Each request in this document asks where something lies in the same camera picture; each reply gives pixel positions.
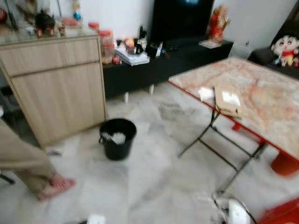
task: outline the person's leg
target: person's leg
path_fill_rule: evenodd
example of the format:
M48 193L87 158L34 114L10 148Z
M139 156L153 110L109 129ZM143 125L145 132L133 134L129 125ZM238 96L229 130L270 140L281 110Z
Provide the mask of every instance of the person's leg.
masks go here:
M48 156L23 142L0 120L0 169L12 170L38 196L55 195L74 185L60 176Z

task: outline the television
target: television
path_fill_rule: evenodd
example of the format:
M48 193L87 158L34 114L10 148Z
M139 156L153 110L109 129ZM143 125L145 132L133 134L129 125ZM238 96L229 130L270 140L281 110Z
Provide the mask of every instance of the television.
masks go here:
M206 33L213 3L214 0L155 0L149 41L199 40Z

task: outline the black chair leg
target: black chair leg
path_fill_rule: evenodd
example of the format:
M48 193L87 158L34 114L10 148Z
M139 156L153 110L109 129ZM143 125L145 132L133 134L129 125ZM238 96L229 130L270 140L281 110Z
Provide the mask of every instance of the black chair leg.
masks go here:
M0 174L0 178L7 181L7 182L9 182L10 184L15 184L14 180L8 178L7 176L4 176L3 174Z

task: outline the stuffed toy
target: stuffed toy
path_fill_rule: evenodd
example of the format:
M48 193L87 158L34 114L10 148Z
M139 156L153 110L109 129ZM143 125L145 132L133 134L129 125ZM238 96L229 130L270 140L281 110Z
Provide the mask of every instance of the stuffed toy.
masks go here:
M294 36L284 36L278 39L272 46L271 50L275 54L275 65L292 66L299 65L299 58L295 57L299 53L299 40Z

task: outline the black bucket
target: black bucket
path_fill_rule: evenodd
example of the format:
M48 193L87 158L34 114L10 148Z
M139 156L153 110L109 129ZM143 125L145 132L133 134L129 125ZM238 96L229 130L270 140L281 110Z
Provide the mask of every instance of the black bucket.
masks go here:
M118 145L112 140L105 139L103 133L108 133L111 136L114 133L123 133L126 136L126 139L124 143ZM105 122L100 127L99 143L104 146L106 157L111 160L125 159L130 153L136 133L136 126L129 120L112 119Z

